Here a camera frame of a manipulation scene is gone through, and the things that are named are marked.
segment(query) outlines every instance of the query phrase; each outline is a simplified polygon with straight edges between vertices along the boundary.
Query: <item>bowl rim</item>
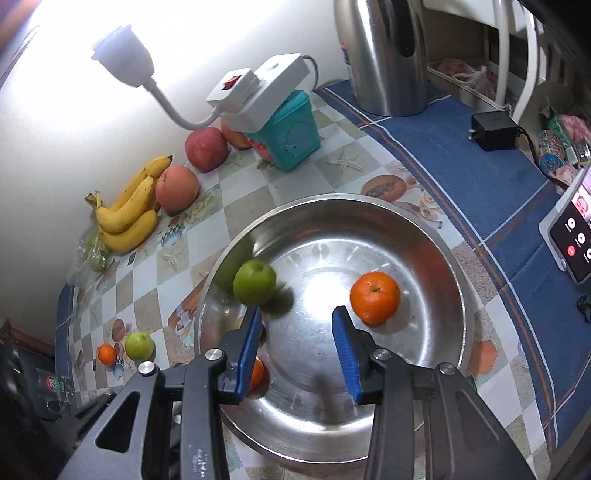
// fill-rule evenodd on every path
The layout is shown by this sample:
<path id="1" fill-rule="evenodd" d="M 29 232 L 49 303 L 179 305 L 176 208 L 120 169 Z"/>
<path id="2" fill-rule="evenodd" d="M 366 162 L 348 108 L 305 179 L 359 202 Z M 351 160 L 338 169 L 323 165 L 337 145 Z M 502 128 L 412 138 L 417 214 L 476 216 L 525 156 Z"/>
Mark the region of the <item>bowl rim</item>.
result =
<path id="1" fill-rule="evenodd" d="M 474 314 L 476 313 L 476 307 L 471 302 L 471 289 L 468 283 L 468 280 L 458 263 L 456 257 L 453 255 L 451 249 L 447 246 L 444 242 L 443 238 L 431 227 L 429 227 L 425 222 L 423 222 L 420 218 L 411 215 L 406 210 L 393 205 L 390 202 L 386 202 L 385 200 L 377 199 L 374 197 L 368 197 L 366 195 L 361 194 L 353 194 L 353 193 L 324 193 L 320 195 L 312 195 L 309 197 L 305 197 L 302 199 L 294 200 L 293 202 L 286 203 L 279 207 L 270 210 L 269 212 L 261 215 L 258 219 L 251 222 L 248 226 L 246 226 L 237 236 L 233 238 L 233 240 L 228 244 L 228 246 L 223 250 L 220 254 L 219 258 L 214 263 L 210 273 L 207 276 L 207 280 L 203 285 L 201 290 L 201 295 L 199 298 L 199 305 L 197 307 L 197 311 L 199 312 L 199 318 L 197 321 L 194 322 L 194 327 L 197 328 L 197 335 L 194 337 L 196 341 L 194 343 L 194 353 L 195 356 L 201 354 L 201 331 L 202 331 L 202 324 L 203 324 L 203 307 L 204 301 L 207 296 L 207 292 L 209 291 L 209 287 L 211 286 L 213 277 L 215 275 L 211 275 L 211 273 L 216 272 L 221 263 L 225 260 L 231 250 L 236 246 L 236 244 L 246 237 L 252 230 L 254 230 L 257 226 L 261 225 L 269 218 L 274 217 L 279 213 L 283 213 L 287 210 L 290 210 L 295 207 L 299 207 L 301 205 L 305 205 L 307 203 L 316 203 L 316 202 L 324 202 L 327 200 L 347 200 L 351 202 L 359 202 L 359 203 L 367 203 L 370 205 L 374 205 L 376 207 L 383 208 L 385 210 L 389 210 L 390 212 L 399 215 L 412 223 L 415 227 L 417 227 L 439 250 L 441 256 L 444 258 L 449 270 L 451 271 L 453 278 L 456 282 L 457 290 L 460 294 L 460 301 L 462 303 L 462 312 L 463 312 L 463 339 L 462 339 L 462 351 L 460 352 L 460 358 L 457 365 L 458 370 L 462 373 L 462 375 L 466 374 L 469 362 L 470 362 L 470 354 L 472 353 L 472 346 L 474 341 Z M 318 462 L 318 461 L 310 461 L 310 460 L 301 460 L 297 458 L 293 458 L 287 455 L 283 455 L 278 452 L 274 452 L 273 450 L 269 449 L 268 447 L 258 443 L 254 439 L 250 438 L 245 432 L 243 432 L 226 414 L 223 408 L 220 409 L 222 413 L 222 420 L 228 426 L 232 433 L 234 433 L 241 441 L 246 443 L 249 447 L 251 447 L 256 452 L 267 456 L 268 458 L 272 458 L 279 463 L 287 464 L 290 466 L 294 466 L 296 468 L 302 467 L 314 467 L 314 468 L 330 468 L 331 466 L 337 465 L 351 465 L 354 463 L 359 463 L 365 459 L 367 456 L 363 456 L 357 459 L 351 460 L 343 460 L 343 461 L 332 461 L 332 462 Z M 419 425 L 415 431 L 417 431 L 423 424 Z"/>

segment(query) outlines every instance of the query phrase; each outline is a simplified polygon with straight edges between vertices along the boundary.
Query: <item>small orange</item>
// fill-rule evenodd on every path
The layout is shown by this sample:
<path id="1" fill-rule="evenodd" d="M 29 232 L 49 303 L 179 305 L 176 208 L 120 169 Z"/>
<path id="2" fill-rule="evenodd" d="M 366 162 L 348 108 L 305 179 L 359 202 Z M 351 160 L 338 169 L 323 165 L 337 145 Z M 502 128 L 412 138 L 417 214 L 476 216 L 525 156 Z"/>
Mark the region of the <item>small orange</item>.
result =
<path id="1" fill-rule="evenodd" d="M 368 325 L 388 320 L 400 306 L 400 288 L 396 280 L 383 272 L 363 274 L 351 287 L 351 306 Z"/>
<path id="2" fill-rule="evenodd" d="M 96 349 L 96 357 L 100 360 L 100 363 L 107 367 L 112 367 L 115 364 L 115 360 L 117 360 L 115 348 L 107 343 Z"/>
<path id="3" fill-rule="evenodd" d="M 252 369 L 251 386 L 248 390 L 258 387 L 262 382 L 262 377 L 265 374 L 265 365 L 257 357 L 255 360 L 255 368 Z"/>

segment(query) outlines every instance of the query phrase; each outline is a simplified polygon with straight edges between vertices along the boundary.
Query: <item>black cable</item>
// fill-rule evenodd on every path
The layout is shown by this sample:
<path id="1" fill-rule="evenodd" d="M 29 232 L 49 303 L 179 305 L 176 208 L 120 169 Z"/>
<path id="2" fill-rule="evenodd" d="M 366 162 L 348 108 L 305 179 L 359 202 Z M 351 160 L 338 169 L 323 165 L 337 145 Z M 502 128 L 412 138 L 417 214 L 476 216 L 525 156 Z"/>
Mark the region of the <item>black cable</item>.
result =
<path id="1" fill-rule="evenodd" d="M 554 185 L 556 185 L 557 187 L 560 187 L 561 189 L 563 189 L 566 192 L 566 190 L 568 190 L 568 188 L 569 188 L 569 186 L 566 183 L 564 183 L 563 181 L 561 181 L 559 179 L 555 179 L 554 177 L 551 177 L 550 175 L 548 175 L 547 173 L 545 173 L 540 168 L 540 158 L 538 157 L 538 152 L 536 152 L 536 150 L 535 150 L 535 145 L 532 142 L 529 133 L 525 130 L 525 128 L 523 128 L 520 125 L 517 128 L 519 129 L 519 134 L 520 135 L 525 135 L 525 137 L 527 138 L 527 143 L 529 143 L 529 145 L 530 145 L 531 156 L 534 157 L 534 165 L 536 167 L 538 167 L 538 170 L 540 170 L 544 174 L 544 177 L 546 177 Z"/>

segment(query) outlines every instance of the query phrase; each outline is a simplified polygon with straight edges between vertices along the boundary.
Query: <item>phone screen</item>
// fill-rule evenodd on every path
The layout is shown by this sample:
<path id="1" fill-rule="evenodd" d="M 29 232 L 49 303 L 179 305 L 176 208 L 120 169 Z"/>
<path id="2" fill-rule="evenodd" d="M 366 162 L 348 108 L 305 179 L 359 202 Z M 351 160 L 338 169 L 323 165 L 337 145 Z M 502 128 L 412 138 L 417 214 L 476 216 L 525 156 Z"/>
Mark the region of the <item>phone screen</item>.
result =
<path id="1" fill-rule="evenodd" d="M 591 169 L 564 209 L 550 236 L 577 282 L 591 273 Z"/>

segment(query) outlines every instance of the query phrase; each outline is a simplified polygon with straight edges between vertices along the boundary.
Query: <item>red apple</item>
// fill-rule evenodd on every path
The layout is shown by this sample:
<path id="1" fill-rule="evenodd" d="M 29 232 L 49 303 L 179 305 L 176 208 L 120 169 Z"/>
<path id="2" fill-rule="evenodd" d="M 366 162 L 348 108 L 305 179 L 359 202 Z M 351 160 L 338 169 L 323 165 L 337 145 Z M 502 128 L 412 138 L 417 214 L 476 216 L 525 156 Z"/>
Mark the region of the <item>red apple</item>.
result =
<path id="1" fill-rule="evenodd" d="M 228 157 L 228 144 L 222 133 L 214 127 L 206 127 L 189 134 L 185 141 L 189 162 L 204 173 L 218 168 Z"/>
<path id="2" fill-rule="evenodd" d="M 246 136 L 242 132 L 235 132 L 230 129 L 224 120 L 222 120 L 220 128 L 222 129 L 223 137 L 234 148 L 237 148 L 238 150 L 248 150 L 249 148 L 252 148 L 252 145 L 248 142 Z"/>

